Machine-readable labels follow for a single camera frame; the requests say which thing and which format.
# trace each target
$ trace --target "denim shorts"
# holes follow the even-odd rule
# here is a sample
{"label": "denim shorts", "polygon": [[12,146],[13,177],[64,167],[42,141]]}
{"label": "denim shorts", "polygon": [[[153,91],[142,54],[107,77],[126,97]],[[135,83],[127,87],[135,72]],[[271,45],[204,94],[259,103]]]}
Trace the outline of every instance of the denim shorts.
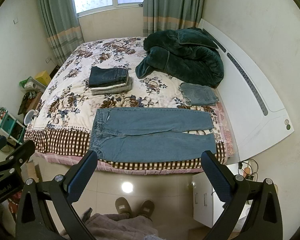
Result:
{"label": "denim shorts", "polygon": [[179,108],[115,107],[98,109],[90,149],[98,158],[113,162],[168,162],[216,153],[215,138],[183,133],[209,130],[208,112]]}
{"label": "denim shorts", "polygon": [[214,91],[208,86],[183,82],[180,84],[180,89],[189,106],[214,106],[219,101]]}

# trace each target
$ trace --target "curtain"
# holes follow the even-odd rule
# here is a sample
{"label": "curtain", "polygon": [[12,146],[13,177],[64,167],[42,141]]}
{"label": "curtain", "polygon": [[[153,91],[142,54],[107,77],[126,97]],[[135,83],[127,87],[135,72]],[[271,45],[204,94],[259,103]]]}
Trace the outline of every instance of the curtain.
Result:
{"label": "curtain", "polygon": [[204,0],[144,0],[143,36],[197,26]]}
{"label": "curtain", "polygon": [[38,0],[43,25],[61,66],[83,41],[74,0]]}

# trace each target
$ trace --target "folded jeans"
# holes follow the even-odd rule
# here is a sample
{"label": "folded jeans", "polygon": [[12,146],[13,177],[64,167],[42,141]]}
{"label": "folded jeans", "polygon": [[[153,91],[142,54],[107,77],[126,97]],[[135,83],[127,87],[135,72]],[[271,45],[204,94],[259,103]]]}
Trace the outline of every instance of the folded jeans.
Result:
{"label": "folded jeans", "polygon": [[106,94],[110,94],[110,95],[120,94],[122,92],[130,91],[132,89],[132,83],[133,83],[133,79],[129,77],[127,80],[127,84],[123,84],[123,86],[113,87],[109,89],[102,89],[102,90],[91,89],[91,92],[93,96],[106,95]]}
{"label": "folded jeans", "polygon": [[106,87],[111,85],[122,84],[127,81],[128,69],[99,68],[93,66],[89,77],[89,87]]}

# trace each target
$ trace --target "dark green blanket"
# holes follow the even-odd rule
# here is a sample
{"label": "dark green blanket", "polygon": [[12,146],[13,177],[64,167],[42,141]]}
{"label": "dark green blanket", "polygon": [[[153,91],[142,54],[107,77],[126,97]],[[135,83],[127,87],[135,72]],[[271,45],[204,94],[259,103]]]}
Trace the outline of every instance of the dark green blanket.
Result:
{"label": "dark green blanket", "polygon": [[217,46],[199,28],[150,34],[143,47],[149,54],[136,67],[138,78],[160,69],[184,82],[202,86],[217,87],[223,79]]}

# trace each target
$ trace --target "bed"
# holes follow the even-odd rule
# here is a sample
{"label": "bed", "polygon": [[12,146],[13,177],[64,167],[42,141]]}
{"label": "bed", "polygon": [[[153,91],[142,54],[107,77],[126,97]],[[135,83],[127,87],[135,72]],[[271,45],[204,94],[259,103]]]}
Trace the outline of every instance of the bed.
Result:
{"label": "bed", "polygon": [[[293,132],[289,116],[268,79],[249,56],[220,30],[201,20],[199,28],[218,45],[225,77],[216,89],[215,106],[189,107],[178,89],[181,80],[154,71],[138,79],[135,67],[146,56],[141,37],[87,42],[80,45],[47,87],[27,127],[25,139],[36,144],[36,154],[48,162],[74,165],[89,149],[96,109],[105,107],[177,107],[209,112],[222,164],[250,158]],[[88,87],[92,66],[129,69],[133,88],[128,93],[93,96]],[[126,174],[201,172],[200,159],[162,163],[98,161],[97,169]]]}
{"label": "bed", "polygon": [[[146,56],[141,37],[107,39],[80,45],[59,69],[43,94],[35,118],[27,127],[25,139],[36,144],[36,154],[48,162],[73,165],[89,149],[90,132],[97,108],[106,107],[177,107],[211,114],[214,128],[190,131],[202,136],[213,133],[216,157],[221,163],[233,155],[230,130],[222,105],[189,107],[185,105],[181,80],[154,71],[138,79],[135,67]],[[92,66],[129,69],[133,88],[127,93],[93,96],[88,87]],[[160,163],[113,163],[98,161],[98,170],[126,174],[168,174],[200,172],[200,159]]]}

